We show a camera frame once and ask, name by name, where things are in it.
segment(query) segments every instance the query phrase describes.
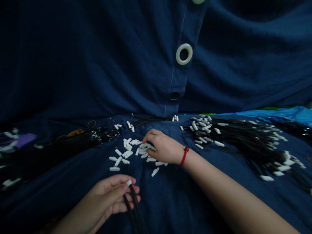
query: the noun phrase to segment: dark blue sheet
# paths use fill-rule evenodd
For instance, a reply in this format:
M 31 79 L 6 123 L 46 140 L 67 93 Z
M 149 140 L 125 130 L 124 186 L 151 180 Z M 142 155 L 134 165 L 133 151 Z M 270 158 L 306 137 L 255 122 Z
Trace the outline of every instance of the dark blue sheet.
M 257 178 L 243 158 L 230 155 L 219 147 L 210 145 L 198 150 L 193 142 L 193 135 L 181 131 L 179 126 L 187 126 L 192 116 L 179 116 L 179 122 L 164 121 L 152 123 L 130 132 L 126 126 L 130 117 L 115 116 L 116 123 L 122 124 L 121 136 L 116 141 L 103 146 L 86 150 L 59 166 L 51 169 L 36 180 L 28 183 L 11 197 L 1 201 L 0 226 L 10 228 L 11 232 L 30 233 L 43 227 L 52 218 L 66 214 L 97 181 L 116 174 L 110 172 L 113 162 L 109 156 L 116 156 L 115 147 L 123 151 L 123 138 L 142 139 L 151 128 L 163 131 L 184 145 L 200 153 L 205 159 L 231 176 L 263 200 L 279 215 L 285 218 L 301 233 L 312 232 L 312 197 L 298 188 L 289 176 L 276 177 L 275 181 L 266 182 Z M 252 120 L 244 116 L 218 116 L 220 118 L 237 118 Z M 41 136 L 40 141 L 52 140 L 59 135 L 67 134 L 77 128 L 86 129 L 91 119 L 58 122 L 32 120 L 22 123 L 23 131 L 30 131 Z M 106 122 L 96 120 L 97 126 Z M 280 150 L 289 150 L 305 165 L 302 173 L 312 176 L 312 148 L 305 142 L 288 134 L 282 134 L 289 141 L 281 142 Z M 153 162 L 146 162 L 140 156 L 129 157 L 130 164 L 120 164 L 120 173 L 137 179 L 142 197 L 141 210 L 150 233 L 227 233 L 228 226 L 220 217 L 213 205 L 208 201 L 198 186 L 192 181 L 184 169 L 176 169 L 175 165 L 160 166 L 155 177 L 151 173 L 155 167 Z M 109 218 L 99 233 L 131 233 L 131 222 L 127 214 L 117 214 Z
M 312 99 L 310 0 L 3 2 L 0 123 Z M 193 57 L 179 65 L 184 43 Z

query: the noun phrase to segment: grommet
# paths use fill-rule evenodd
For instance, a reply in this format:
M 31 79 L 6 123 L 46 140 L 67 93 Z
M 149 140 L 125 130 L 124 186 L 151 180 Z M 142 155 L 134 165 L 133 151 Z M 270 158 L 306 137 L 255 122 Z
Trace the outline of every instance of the grommet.
M 188 57 L 186 58 L 186 60 L 181 60 L 181 58 L 180 58 L 180 53 L 183 49 L 186 49 L 188 51 Z M 176 51 L 175 56 L 176 56 L 175 58 L 176 58 L 176 61 L 178 62 L 178 64 L 180 64 L 180 65 L 188 64 L 188 62 L 191 61 L 191 59 L 192 59 L 193 49 L 190 46 L 190 44 L 184 43 L 184 44 L 179 46 L 178 50 Z
M 195 4 L 202 4 L 205 0 L 193 0 L 193 3 Z
M 180 94 L 178 92 L 174 92 L 171 94 L 170 99 L 175 101 L 180 97 Z

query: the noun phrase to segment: light blue fabric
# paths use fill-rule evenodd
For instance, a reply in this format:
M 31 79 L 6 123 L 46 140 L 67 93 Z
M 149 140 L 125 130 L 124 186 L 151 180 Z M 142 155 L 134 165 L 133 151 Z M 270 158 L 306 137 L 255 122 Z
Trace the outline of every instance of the light blue fabric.
M 244 115 L 249 117 L 267 117 L 267 116 L 277 116 L 277 117 L 287 117 L 290 120 L 297 121 L 302 124 L 312 125 L 312 109 L 308 109 L 303 106 L 297 106 L 290 109 L 281 108 L 279 110 L 248 110 L 243 112 L 235 113 L 224 113 L 222 115 Z

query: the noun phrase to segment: right hand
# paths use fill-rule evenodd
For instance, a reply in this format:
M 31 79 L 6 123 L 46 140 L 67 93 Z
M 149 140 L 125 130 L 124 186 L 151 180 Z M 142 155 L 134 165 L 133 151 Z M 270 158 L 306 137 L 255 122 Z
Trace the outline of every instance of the right hand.
M 151 129 L 143 139 L 143 143 L 150 141 L 157 151 L 148 149 L 147 153 L 158 161 L 164 163 L 180 164 L 184 154 L 185 146 L 168 137 L 161 131 Z

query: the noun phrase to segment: black string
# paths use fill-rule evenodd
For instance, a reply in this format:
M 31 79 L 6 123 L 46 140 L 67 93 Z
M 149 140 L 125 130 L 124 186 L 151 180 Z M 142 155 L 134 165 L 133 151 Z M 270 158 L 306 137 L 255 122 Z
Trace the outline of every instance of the black string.
M 131 212 L 131 207 L 130 207 L 129 201 L 128 201 L 128 199 L 127 199 L 125 194 L 123 195 L 123 199 L 124 199 L 124 202 L 126 203 L 128 214 L 129 214 L 129 217 L 130 217 L 132 225 L 133 225 L 133 231 L 134 231 L 135 234 L 138 234 L 139 232 L 137 230 L 138 229 L 137 223 L 136 223 L 136 221 L 134 219 L 134 216 L 133 216 L 133 214 Z
M 123 198 L 124 198 L 124 201 L 126 203 L 126 206 L 127 206 L 127 209 L 128 209 L 129 215 L 130 215 L 130 219 L 131 219 L 131 222 L 133 224 L 134 231 L 135 231 L 135 233 L 139 233 L 139 234 L 148 234 L 149 232 L 147 230 L 143 216 L 142 216 L 140 209 L 139 209 L 139 202 L 137 200 L 136 192 L 135 192 L 134 188 L 132 187 L 132 185 L 129 185 L 129 187 L 130 187 L 130 191 L 131 191 L 135 215 L 132 214 L 131 207 L 130 207 L 130 204 L 127 200 L 127 197 L 124 195 Z

